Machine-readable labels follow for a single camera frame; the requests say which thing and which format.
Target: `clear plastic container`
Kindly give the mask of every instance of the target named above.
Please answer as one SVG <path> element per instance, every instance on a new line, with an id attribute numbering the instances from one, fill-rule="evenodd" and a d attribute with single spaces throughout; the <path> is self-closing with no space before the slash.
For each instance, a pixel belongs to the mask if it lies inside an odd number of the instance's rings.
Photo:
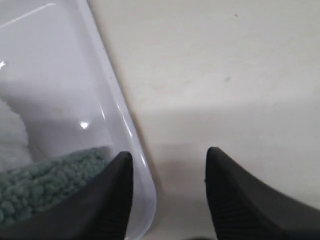
<path id="1" fill-rule="evenodd" d="M 110 157 L 132 153 L 127 239 L 140 238 L 153 220 L 156 190 L 87 2 L 0 1 L 1 62 L 0 96 L 24 120 L 37 161 L 97 146 Z"/>

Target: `green fuzzy fabric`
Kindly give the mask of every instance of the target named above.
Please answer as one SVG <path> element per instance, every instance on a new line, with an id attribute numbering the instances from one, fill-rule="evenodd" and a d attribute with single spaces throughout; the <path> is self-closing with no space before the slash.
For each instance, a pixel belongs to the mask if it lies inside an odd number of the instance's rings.
<path id="1" fill-rule="evenodd" d="M 109 161 L 99 148 L 0 174 L 0 227 L 31 218 L 70 197 Z"/>

